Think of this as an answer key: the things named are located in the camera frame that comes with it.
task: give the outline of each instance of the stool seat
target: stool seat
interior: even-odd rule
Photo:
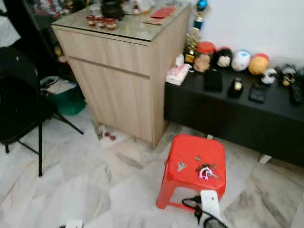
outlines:
[[[186,167],[178,171],[180,162],[186,164]],[[218,178],[211,176],[208,180],[200,179],[196,169],[203,163],[214,164],[217,168],[213,170],[213,173]],[[183,208],[182,205],[169,202],[177,187],[190,188],[197,192],[215,190],[219,199],[225,192],[225,150],[216,140],[179,134],[172,141],[170,154],[165,165],[161,190],[156,202],[161,209],[167,205]]]

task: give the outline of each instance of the figurine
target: figurine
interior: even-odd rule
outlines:
[[[270,68],[268,70],[266,70],[263,73],[263,77],[261,78],[261,81],[265,84],[265,85],[270,85],[273,84],[273,82],[275,81],[276,77],[277,77],[277,72],[275,69]]]
[[[267,70],[268,65],[269,65],[268,55],[259,53],[252,58],[248,70],[253,75],[261,75]]]
[[[214,57],[214,63],[220,67],[230,66],[232,51],[228,47],[221,48]]]
[[[285,67],[282,69],[282,75],[283,75],[282,84],[286,87],[290,86],[290,84],[295,82],[296,71],[294,66],[288,64],[285,65]]]
[[[229,87],[228,96],[239,97],[241,96],[242,92],[243,92],[242,79],[240,79],[239,77],[235,77]]]
[[[235,71],[243,71],[248,67],[250,59],[249,51],[239,50],[233,55],[231,66]]]
[[[210,67],[210,56],[201,54],[194,61],[193,68],[198,72],[205,72]]]

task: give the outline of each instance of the white wall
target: white wall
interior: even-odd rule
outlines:
[[[304,1],[209,0],[209,5],[202,40],[233,51],[266,53],[272,65],[291,61],[304,66]]]

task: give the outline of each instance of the cabinet door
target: cabinet door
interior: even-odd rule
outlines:
[[[69,58],[97,121],[152,142],[149,79]]]

